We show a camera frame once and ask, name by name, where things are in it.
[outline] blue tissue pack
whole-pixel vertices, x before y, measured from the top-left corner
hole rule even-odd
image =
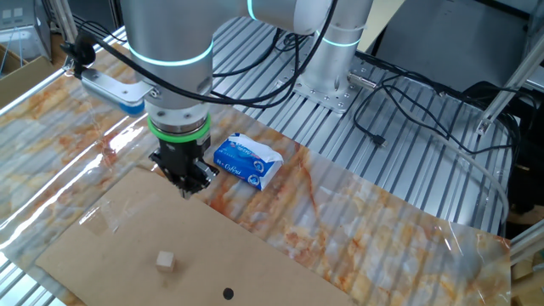
[[[213,161],[259,190],[283,165],[280,153],[241,133],[230,135],[213,153]]]

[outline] small wooden cube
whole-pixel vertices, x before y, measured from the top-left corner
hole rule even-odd
[[[172,252],[160,251],[156,258],[156,269],[161,272],[173,272],[173,266],[176,264],[176,258]]]

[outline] bolt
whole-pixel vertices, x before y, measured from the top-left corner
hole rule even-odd
[[[159,93],[158,90],[156,90],[156,89],[153,88],[153,89],[151,89],[150,95],[151,95],[151,97],[153,97],[153,98],[157,98],[157,97],[160,95],[160,93]]]

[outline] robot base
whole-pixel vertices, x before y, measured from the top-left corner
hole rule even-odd
[[[307,44],[306,46],[301,48],[301,63],[304,62],[304,60],[308,56],[310,47],[311,46]],[[283,69],[283,71],[278,76],[279,83],[283,83],[285,80],[292,77],[294,72],[293,65],[294,64],[291,63]],[[366,69],[363,68],[361,60],[354,57],[349,71],[352,71],[355,74],[361,74],[361,72],[365,72]],[[299,78],[297,80],[297,84],[295,85],[294,92],[300,96],[303,96],[304,98],[307,98],[312,102],[315,102],[318,105],[322,105],[323,107],[331,111],[334,111],[338,114],[343,114],[349,110],[349,107],[351,107],[351,105],[354,103],[355,99],[359,96],[360,90],[362,89],[362,87],[358,85],[350,84],[348,82],[347,74],[348,72],[346,71],[346,76],[342,78],[342,80],[340,80],[341,84],[339,87],[346,88],[344,90],[340,89],[333,92],[324,92],[319,88],[311,88],[307,86],[306,84],[301,82]]]

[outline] marble-patterned surface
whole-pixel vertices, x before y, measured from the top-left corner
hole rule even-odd
[[[100,53],[96,67],[133,73]],[[63,76],[0,117],[0,248],[69,305],[37,256],[157,142]],[[211,157],[230,133],[270,145],[285,165],[259,192],[222,172],[199,199],[368,305],[509,304],[509,242],[432,217],[237,110],[212,108]]]

